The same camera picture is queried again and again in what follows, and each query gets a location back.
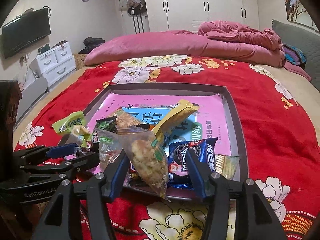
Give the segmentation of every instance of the television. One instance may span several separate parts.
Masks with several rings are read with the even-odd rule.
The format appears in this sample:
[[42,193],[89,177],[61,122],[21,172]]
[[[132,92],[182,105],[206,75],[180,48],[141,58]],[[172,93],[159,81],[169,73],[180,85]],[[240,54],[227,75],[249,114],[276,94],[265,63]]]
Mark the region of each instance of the television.
[[47,8],[25,13],[2,26],[0,50],[8,58],[49,34]]

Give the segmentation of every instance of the white wardrobe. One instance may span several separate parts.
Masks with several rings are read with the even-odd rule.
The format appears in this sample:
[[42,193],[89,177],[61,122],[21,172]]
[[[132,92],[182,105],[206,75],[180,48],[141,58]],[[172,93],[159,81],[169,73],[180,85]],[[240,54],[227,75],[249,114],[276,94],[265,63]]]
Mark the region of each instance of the white wardrobe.
[[146,0],[150,31],[197,32],[204,21],[228,20],[259,29],[257,0]]

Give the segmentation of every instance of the white wall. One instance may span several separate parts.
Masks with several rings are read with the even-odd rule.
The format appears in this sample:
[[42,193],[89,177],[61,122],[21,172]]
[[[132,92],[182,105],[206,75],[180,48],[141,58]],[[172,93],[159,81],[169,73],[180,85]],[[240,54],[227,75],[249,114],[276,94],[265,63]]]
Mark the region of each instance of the white wall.
[[21,51],[16,56],[4,59],[0,57],[0,79],[15,79],[24,82],[26,66],[19,64],[19,58],[29,55],[28,65],[37,55],[37,49],[46,43],[50,47],[62,40],[70,43],[72,53],[84,49],[83,40],[88,36],[103,38],[106,41],[121,35],[114,0],[19,0],[10,12],[4,24],[29,8],[41,9],[49,6],[51,34],[32,47]]

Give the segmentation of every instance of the yellow snack wrapper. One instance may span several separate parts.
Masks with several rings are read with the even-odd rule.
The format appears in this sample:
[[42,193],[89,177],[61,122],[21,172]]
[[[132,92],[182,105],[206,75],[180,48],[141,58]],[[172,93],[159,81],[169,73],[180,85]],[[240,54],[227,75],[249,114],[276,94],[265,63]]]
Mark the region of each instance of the yellow snack wrapper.
[[191,114],[199,110],[199,106],[195,106],[185,99],[178,102],[178,106],[171,109],[169,113],[152,129],[159,142],[163,143],[165,136],[170,136],[172,130],[181,124]]
[[75,125],[86,125],[86,121],[84,119],[84,114],[82,111],[74,112],[66,118],[55,122],[54,124],[52,124],[52,127],[57,134],[64,135],[71,132],[72,128]]

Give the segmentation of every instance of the clear plastic bag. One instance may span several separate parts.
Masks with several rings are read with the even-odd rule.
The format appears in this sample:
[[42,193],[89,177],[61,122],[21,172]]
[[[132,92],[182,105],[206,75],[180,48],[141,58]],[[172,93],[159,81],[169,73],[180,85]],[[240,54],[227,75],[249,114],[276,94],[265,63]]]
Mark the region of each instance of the clear plastic bag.
[[167,199],[168,159],[154,133],[121,135],[121,143],[143,181],[160,197]]
[[98,133],[99,143],[99,158],[100,167],[105,169],[108,164],[116,161],[122,151],[122,146],[119,141],[119,136],[116,133],[96,129]]

